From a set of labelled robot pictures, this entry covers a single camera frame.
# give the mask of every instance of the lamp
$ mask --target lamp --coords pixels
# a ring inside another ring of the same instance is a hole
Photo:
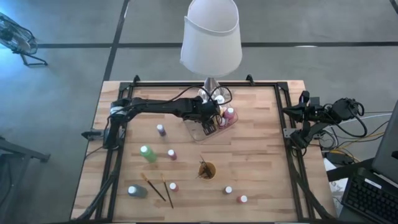
[[[180,62],[206,76],[204,87],[211,92],[219,85],[215,77],[228,75],[242,61],[238,8],[233,0],[193,0],[184,20]],[[223,95],[220,90],[215,96]],[[200,95],[207,99],[201,90]]]

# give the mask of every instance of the wooden table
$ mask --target wooden table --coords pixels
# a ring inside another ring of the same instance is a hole
[[[303,81],[287,81],[292,104],[305,89]],[[120,82],[104,82],[94,128],[103,129],[109,115],[110,103],[117,99]],[[135,88],[133,96],[168,100],[185,88],[144,87]],[[232,106],[239,120],[222,134],[197,144],[193,141],[182,120],[171,114],[139,114],[127,128],[114,222],[272,222],[296,221],[289,171],[282,140],[280,121],[273,88],[231,87]],[[192,97],[197,90],[184,94]],[[156,125],[163,124],[167,136],[159,136]],[[88,145],[87,153],[98,148],[102,141]],[[149,164],[139,154],[143,145],[149,145],[158,155]],[[178,159],[171,161],[167,151],[174,149]],[[72,211],[79,216],[91,203],[100,189],[105,150],[87,158]],[[211,181],[196,179],[200,155],[217,168]],[[319,148],[309,147],[304,157],[310,188],[320,203],[335,215],[326,170]],[[143,172],[167,198],[160,174],[167,183],[176,182],[178,192],[170,192],[174,209],[164,202],[141,179]],[[127,188],[139,184],[149,191],[147,198],[128,196]],[[225,186],[232,186],[230,195],[223,195]],[[248,203],[236,203],[238,195],[247,195]],[[305,200],[300,193],[303,210]],[[103,215],[106,215],[109,196],[106,197]]]

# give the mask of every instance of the gray floor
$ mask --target gray floor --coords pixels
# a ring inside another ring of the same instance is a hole
[[[180,42],[189,0],[131,0],[120,42]],[[244,42],[398,41],[398,15],[389,0],[236,0]],[[0,11],[42,44],[111,43],[123,0],[0,0]],[[368,111],[398,100],[397,47],[245,48],[225,80],[305,80],[322,103],[356,98]],[[47,68],[27,68],[0,49],[0,135],[52,154],[33,162],[13,223],[68,220],[110,49],[39,49]],[[110,80],[202,79],[179,64],[179,49],[118,49]],[[370,130],[388,116],[365,119]],[[344,124],[361,132],[355,122]],[[359,159],[378,142],[355,144]]]

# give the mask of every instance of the computer monitor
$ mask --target computer monitor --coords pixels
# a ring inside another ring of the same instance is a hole
[[[372,168],[398,184],[398,101],[381,139]]]

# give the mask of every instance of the green bottle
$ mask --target green bottle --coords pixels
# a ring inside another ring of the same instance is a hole
[[[142,156],[145,157],[145,159],[148,160],[148,162],[155,162],[156,161],[156,154],[153,152],[153,150],[149,146],[142,146],[140,153]]]

